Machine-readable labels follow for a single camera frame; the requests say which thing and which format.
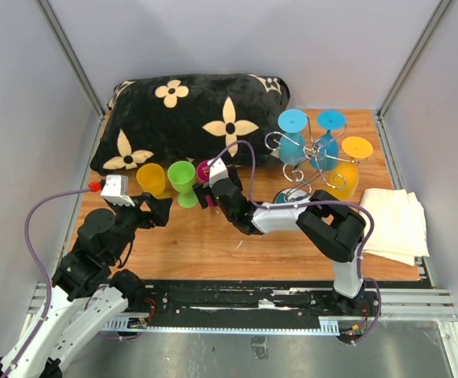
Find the chrome wine glass rack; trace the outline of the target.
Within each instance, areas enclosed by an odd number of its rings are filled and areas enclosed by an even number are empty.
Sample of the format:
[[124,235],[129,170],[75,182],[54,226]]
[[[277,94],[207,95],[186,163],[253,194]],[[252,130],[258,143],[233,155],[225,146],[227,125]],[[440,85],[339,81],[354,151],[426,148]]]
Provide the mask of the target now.
[[[305,138],[305,156],[295,165],[285,164],[279,159],[279,140],[283,135],[283,131],[280,128],[277,132],[270,132],[264,137],[265,146],[283,163],[283,175],[288,181],[292,183],[291,187],[281,191],[277,195],[275,200],[277,203],[294,202],[305,199],[313,192],[313,184],[316,181],[322,181],[324,184],[324,189],[327,190],[327,178],[333,169],[331,171],[321,171],[314,169],[310,164],[311,158],[316,156],[317,150],[319,149],[319,147],[315,144],[315,141],[321,135],[323,135],[325,131],[321,128],[323,131],[320,133],[320,135],[314,136],[312,132],[310,117],[308,115],[307,117],[308,125],[301,133]],[[349,157],[342,151],[341,147],[342,141],[347,137],[350,137],[344,135],[347,129],[348,121],[346,122],[344,131],[339,129],[333,132],[333,134],[336,136],[336,140],[338,141],[339,146],[339,155],[337,158],[338,163],[341,161],[347,161],[349,159]]]

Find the yellow plastic goblet front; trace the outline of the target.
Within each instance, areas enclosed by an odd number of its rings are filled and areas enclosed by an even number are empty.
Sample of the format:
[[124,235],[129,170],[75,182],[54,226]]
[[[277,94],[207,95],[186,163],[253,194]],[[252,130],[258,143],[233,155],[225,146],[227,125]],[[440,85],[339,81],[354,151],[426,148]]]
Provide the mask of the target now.
[[359,136],[350,136],[342,141],[342,151],[349,157],[341,161],[327,178],[327,191],[335,198],[345,201],[351,198],[358,187],[360,173],[359,161],[365,161],[373,153],[372,144]]

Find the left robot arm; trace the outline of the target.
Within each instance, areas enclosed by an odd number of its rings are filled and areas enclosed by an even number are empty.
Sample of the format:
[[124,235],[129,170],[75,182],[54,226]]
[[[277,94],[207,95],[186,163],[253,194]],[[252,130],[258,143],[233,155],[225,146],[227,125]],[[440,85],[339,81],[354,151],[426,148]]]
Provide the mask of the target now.
[[122,265],[139,229],[164,227],[171,198],[149,193],[126,205],[110,202],[91,211],[72,250],[46,285],[46,299],[12,350],[0,357],[0,377],[61,377],[79,352],[118,313],[157,305],[145,282]]

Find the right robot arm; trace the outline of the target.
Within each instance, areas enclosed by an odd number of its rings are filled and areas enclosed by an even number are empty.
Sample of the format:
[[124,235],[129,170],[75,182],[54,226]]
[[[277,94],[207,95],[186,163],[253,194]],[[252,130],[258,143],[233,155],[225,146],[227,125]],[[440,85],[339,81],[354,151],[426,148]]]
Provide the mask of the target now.
[[316,248],[332,261],[333,300],[344,315],[362,305],[364,279],[360,256],[366,242],[366,220],[324,190],[313,195],[301,192],[292,202],[252,202],[242,193],[237,169],[221,160],[203,161],[196,173],[200,183],[193,186],[203,209],[220,208],[226,219],[245,235],[271,232],[303,232]]

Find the blue plastic goblet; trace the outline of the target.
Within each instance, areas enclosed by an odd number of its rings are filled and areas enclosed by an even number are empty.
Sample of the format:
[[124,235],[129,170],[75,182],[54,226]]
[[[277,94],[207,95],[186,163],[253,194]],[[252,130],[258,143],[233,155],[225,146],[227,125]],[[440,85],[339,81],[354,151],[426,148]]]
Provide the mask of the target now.
[[308,117],[299,109],[287,109],[279,115],[278,125],[283,131],[279,140],[279,159],[295,165],[305,156],[305,138],[301,133],[308,125]]
[[310,164],[314,169],[331,171],[338,163],[339,146],[333,132],[345,130],[346,116],[337,110],[324,110],[316,118],[317,124],[325,131],[316,141],[319,147],[316,156],[312,157]]

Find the magenta plastic goblet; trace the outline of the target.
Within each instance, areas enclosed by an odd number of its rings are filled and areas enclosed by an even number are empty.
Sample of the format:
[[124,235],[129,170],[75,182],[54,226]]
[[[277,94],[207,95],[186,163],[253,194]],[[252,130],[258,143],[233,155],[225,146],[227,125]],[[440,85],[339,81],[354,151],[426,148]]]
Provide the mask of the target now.
[[[196,168],[196,175],[199,183],[205,183],[209,181],[209,168],[207,160],[201,161],[199,163],[199,165]],[[209,195],[206,195],[205,199],[209,207],[216,207],[216,203],[212,200],[212,198]]]

